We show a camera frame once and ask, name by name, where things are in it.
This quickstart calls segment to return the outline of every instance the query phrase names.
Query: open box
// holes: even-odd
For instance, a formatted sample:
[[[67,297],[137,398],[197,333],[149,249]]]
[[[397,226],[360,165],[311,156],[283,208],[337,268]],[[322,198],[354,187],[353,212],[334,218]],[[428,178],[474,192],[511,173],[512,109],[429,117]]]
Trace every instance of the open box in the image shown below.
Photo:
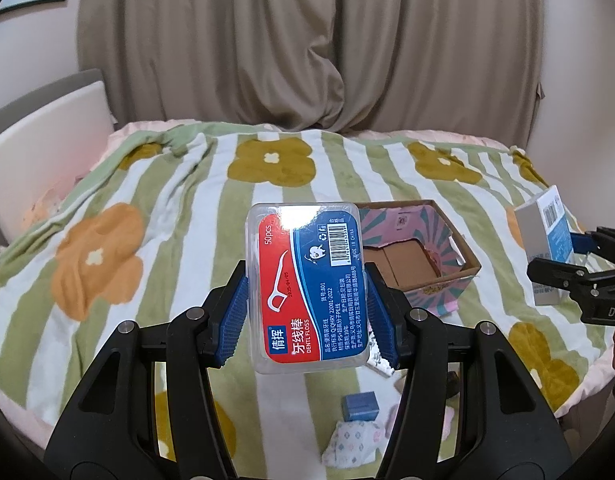
[[[357,203],[363,254],[385,283],[404,291],[412,307],[436,316],[457,299],[481,269],[465,239],[433,200]]]

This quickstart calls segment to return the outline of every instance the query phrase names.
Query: white wall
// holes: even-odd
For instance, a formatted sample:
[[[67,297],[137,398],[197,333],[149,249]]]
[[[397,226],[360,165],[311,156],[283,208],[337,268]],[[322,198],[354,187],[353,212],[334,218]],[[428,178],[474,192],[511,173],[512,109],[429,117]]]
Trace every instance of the white wall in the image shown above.
[[[545,0],[528,155],[586,228],[615,227],[615,0]]]
[[[39,4],[0,15],[0,108],[78,71],[79,1]]]

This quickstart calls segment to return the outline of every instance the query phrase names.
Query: curtain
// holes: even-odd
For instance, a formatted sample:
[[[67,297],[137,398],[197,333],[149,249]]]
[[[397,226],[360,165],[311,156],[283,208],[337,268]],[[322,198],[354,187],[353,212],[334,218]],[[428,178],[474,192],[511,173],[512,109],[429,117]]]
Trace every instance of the curtain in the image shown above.
[[[113,113],[525,146],[542,0],[81,0]]]

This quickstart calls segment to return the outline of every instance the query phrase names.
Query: blanket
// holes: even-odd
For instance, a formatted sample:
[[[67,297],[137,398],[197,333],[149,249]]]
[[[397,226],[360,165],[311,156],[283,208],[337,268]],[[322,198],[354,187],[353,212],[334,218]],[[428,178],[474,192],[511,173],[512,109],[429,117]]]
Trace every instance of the blanket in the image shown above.
[[[136,132],[79,182],[57,214],[0,254],[0,390],[54,425],[121,321],[167,322],[225,284],[244,256],[244,220],[254,203],[432,199],[482,265],[459,309],[444,320],[496,323],[562,414],[611,345],[612,329],[580,323],[569,299],[534,306],[513,207],[543,189],[514,148],[352,140],[226,123]],[[579,230],[570,214],[568,222]],[[594,256],[587,264],[609,268]],[[260,376],[252,370],[249,338],[246,322],[235,356],[210,373],[239,474],[373,476],[380,453],[353,470],[326,468],[319,457],[342,418],[341,397],[375,391],[384,423],[399,399],[395,378],[364,367]],[[162,394],[166,381],[158,371]],[[165,395],[157,395],[157,417],[161,452],[173,458]],[[452,455],[450,440],[441,457]]]

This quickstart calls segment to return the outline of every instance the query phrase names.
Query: barcode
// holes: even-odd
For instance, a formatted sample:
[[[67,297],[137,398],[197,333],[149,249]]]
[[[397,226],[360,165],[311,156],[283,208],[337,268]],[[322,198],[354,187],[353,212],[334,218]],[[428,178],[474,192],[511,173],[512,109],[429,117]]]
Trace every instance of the barcode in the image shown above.
[[[558,215],[556,214],[556,204],[552,202],[549,206],[543,209],[543,216],[545,217],[545,222],[547,223],[547,228],[552,227],[556,219],[558,219]]]
[[[330,265],[351,265],[347,224],[327,224],[327,238],[330,245]]]

